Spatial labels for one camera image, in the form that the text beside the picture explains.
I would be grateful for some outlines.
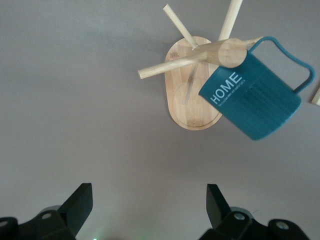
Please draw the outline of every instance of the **mug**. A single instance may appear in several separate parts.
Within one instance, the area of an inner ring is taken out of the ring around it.
[[[263,41],[272,41],[289,59],[310,74],[292,90],[252,52]],[[271,36],[261,38],[247,52],[242,64],[218,67],[201,88],[199,95],[221,112],[252,140],[262,139],[285,124],[301,104],[298,93],[315,78],[315,70],[300,61]]]

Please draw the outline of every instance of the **black clamp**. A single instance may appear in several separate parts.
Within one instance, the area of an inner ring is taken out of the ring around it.
[[[291,221],[273,219],[264,226],[246,210],[232,210],[216,184],[207,185],[206,211],[212,228],[199,240],[310,240]]]
[[[0,240],[75,240],[92,208],[92,185],[83,183],[58,210],[43,211],[20,225],[14,217],[0,218]]]

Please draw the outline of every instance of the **oval wooden base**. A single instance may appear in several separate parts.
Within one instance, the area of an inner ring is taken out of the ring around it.
[[[194,36],[194,39],[198,45],[210,43],[208,39],[200,36]],[[190,52],[192,47],[183,38],[170,48],[165,61],[184,57]],[[211,127],[221,118],[222,114],[198,95],[202,86],[217,68],[217,65],[199,62],[187,105],[183,104],[183,100],[192,64],[165,72],[169,112],[179,126],[188,130],[203,130]]]

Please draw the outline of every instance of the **gray surface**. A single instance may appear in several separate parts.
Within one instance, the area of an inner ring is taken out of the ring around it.
[[[308,103],[319,77],[264,140],[224,117],[185,130],[169,115],[164,75],[137,72],[181,38],[166,3],[0,1],[0,216],[23,223],[91,182],[79,240],[196,240],[210,227],[206,184],[216,183],[262,224],[288,219],[319,239],[320,108]],[[214,41],[229,1],[169,4],[193,35]],[[319,0],[244,0],[231,36],[275,36],[319,72],[319,12]],[[271,44],[257,55],[292,87],[306,78]]]

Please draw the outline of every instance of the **wooden mug stand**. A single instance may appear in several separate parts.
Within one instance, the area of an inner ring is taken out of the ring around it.
[[[218,41],[191,36],[167,4],[163,10],[184,36],[166,55],[165,62],[138,71],[141,79],[164,73],[169,113],[188,130],[203,130],[215,124],[222,114],[198,95],[219,66],[235,68],[246,58],[247,46],[261,37],[241,41],[229,38],[243,0],[231,0]]]

